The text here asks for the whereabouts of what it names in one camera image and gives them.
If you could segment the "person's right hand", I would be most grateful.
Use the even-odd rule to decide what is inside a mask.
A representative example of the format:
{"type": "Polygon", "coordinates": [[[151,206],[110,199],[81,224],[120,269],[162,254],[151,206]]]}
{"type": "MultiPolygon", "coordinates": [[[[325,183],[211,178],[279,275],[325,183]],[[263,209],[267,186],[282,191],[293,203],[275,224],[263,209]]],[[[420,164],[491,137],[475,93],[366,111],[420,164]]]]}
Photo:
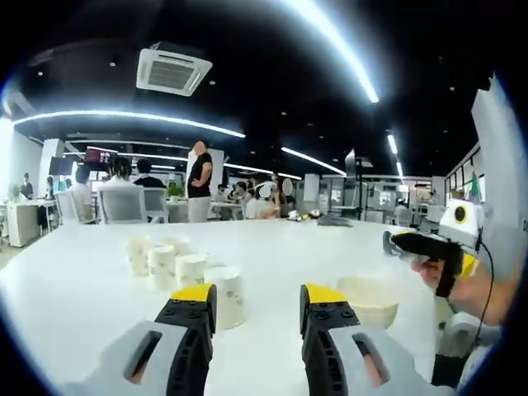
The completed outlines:
{"type": "MultiPolygon", "coordinates": [[[[426,261],[422,264],[414,262],[411,264],[411,268],[420,275],[428,288],[436,291],[440,283],[444,265],[445,262],[442,260],[426,261]]],[[[454,302],[461,302],[466,297],[466,295],[467,293],[465,289],[465,283],[461,280],[456,280],[450,291],[448,299],[454,302]]]]}

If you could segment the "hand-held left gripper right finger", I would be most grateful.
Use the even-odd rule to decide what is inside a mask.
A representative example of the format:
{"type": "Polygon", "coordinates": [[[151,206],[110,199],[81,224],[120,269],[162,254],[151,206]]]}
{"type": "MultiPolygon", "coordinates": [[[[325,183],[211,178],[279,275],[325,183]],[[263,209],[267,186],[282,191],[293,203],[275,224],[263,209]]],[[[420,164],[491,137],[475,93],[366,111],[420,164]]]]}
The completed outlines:
{"type": "Polygon", "coordinates": [[[435,395],[413,356],[360,321],[343,293],[300,286],[301,356],[310,395],[435,395]]]}

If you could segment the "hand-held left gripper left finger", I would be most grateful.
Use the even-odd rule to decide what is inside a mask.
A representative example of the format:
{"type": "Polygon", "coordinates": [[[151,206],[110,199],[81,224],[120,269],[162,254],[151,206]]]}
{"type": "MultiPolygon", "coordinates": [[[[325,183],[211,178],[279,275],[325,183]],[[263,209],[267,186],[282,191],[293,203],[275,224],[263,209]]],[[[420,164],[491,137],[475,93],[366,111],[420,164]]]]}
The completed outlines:
{"type": "Polygon", "coordinates": [[[86,379],[62,395],[202,395],[213,357],[216,285],[175,291],[153,321],[142,321],[102,352],[86,379]]]}

